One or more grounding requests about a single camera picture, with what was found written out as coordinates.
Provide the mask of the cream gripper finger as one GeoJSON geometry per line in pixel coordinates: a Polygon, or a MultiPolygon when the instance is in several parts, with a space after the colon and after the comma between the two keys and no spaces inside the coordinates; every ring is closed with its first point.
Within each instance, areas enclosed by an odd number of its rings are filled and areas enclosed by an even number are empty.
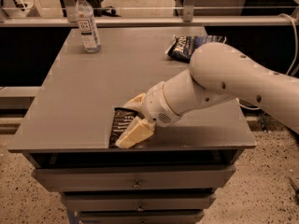
{"type": "Polygon", "coordinates": [[[154,134],[155,123],[148,119],[135,117],[127,129],[121,134],[115,145],[119,148],[130,148],[154,134]]]}
{"type": "Polygon", "coordinates": [[[136,97],[131,99],[130,101],[126,102],[123,105],[123,107],[127,108],[127,109],[134,110],[138,113],[142,113],[143,112],[142,105],[143,105],[144,98],[145,98],[145,93],[140,93],[136,97]]]}

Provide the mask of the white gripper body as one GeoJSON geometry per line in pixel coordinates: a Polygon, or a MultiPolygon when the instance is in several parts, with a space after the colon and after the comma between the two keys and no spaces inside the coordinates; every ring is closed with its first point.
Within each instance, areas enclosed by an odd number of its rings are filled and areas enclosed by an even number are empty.
{"type": "Polygon", "coordinates": [[[142,100],[141,113],[160,127],[167,127],[181,119],[181,116],[177,115],[166,101],[163,82],[146,92],[142,100]]]}

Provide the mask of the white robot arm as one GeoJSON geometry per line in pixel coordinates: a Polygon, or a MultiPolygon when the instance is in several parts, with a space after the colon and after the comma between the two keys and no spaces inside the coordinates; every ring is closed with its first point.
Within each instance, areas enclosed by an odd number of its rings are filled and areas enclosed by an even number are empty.
{"type": "Polygon", "coordinates": [[[116,141],[132,147],[195,110],[239,98],[299,132],[299,79],[272,71],[225,43],[207,43],[188,68],[124,104],[136,117],[116,141]]]}

